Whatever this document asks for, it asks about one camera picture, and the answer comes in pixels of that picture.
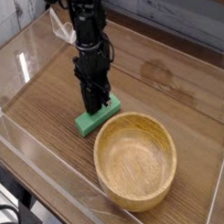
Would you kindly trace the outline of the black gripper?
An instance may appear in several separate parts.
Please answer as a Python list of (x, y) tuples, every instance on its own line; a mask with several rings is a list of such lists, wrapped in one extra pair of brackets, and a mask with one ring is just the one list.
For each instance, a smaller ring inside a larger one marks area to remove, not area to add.
[(89, 114), (98, 112), (102, 106), (107, 108), (111, 105), (112, 86), (108, 80), (112, 64), (111, 48), (112, 43), (109, 39), (76, 44), (78, 56), (72, 59), (75, 65), (74, 74), (80, 82), (82, 99)]

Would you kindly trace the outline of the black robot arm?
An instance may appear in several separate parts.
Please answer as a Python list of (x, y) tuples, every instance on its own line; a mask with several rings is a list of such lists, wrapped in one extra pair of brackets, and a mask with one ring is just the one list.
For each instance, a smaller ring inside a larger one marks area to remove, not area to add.
[(78, 56), (74, 57), (74, 75), (80, 82), (82, 99), (87, 113), (95, 114), (107, 106), (112, 86), (108, 72), (114, 61), (112, 43), (103, 31), (106, 13), (101, 0), (44, 0), (48, 5), (60, 4), (69, 10), (71, 24), (76, 35)]

